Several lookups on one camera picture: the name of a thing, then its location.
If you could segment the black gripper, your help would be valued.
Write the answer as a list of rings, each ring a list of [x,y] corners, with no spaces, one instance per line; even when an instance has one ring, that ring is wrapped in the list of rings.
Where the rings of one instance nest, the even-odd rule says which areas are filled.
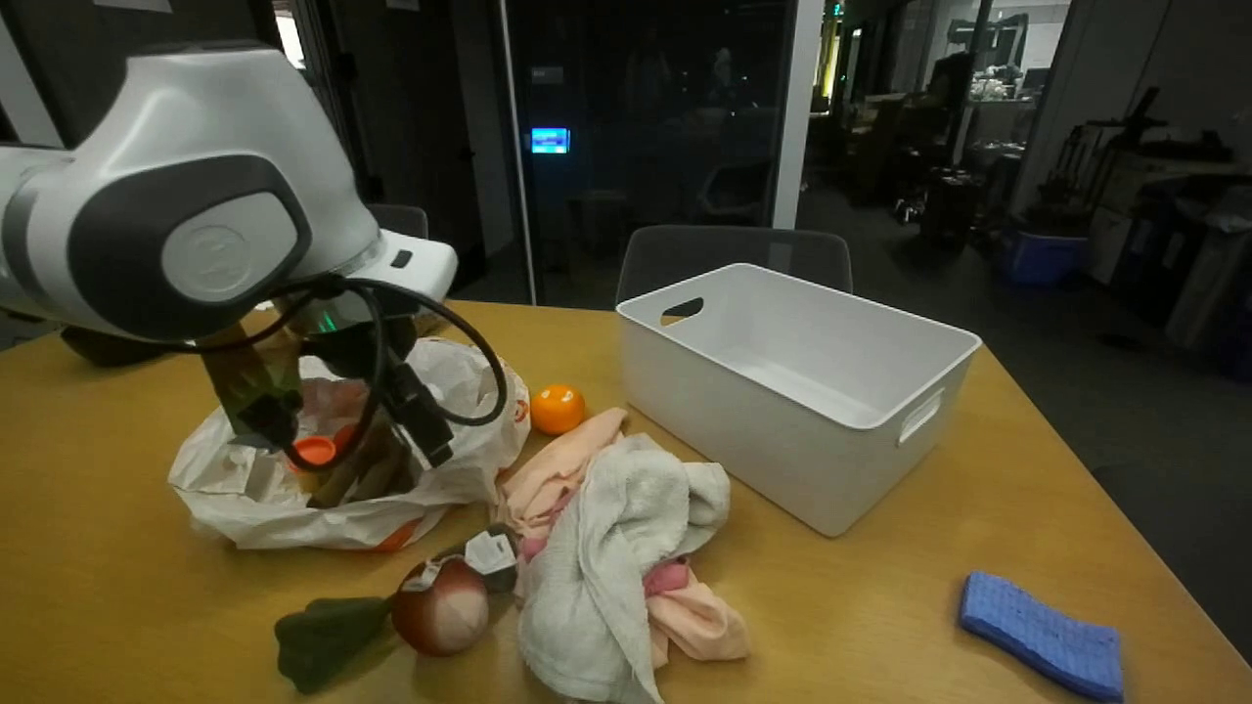
[[[365,400],[339,424],[336,462],[365,450],[365,428],[394,428],[429,465],[450,456],[450,415],[436,389],[402,364],[416,346],[416,317],[436,312],[424,294],[336,289],[297,294],[257,327],[198,342],[206,380],[228,409],[230,428],[263,450],[282,450],[300,469],[297,439],[313,428],[313,400],[300,389],[300,364],[317,361],[333,380],[360,383]]]

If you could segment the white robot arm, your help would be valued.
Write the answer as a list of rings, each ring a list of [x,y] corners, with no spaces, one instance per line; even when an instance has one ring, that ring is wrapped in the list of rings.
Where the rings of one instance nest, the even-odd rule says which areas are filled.
[[[0,152],[0,306],[203,361],[256,441],[297,439],[297,393],[263,370],[248,312],[273,299],[368,409],[429,465],[450,423],[402,366],[402,308],[442,299],[459,248],[385,225],[313,85],[273,45],[124,62],[74,149]]]

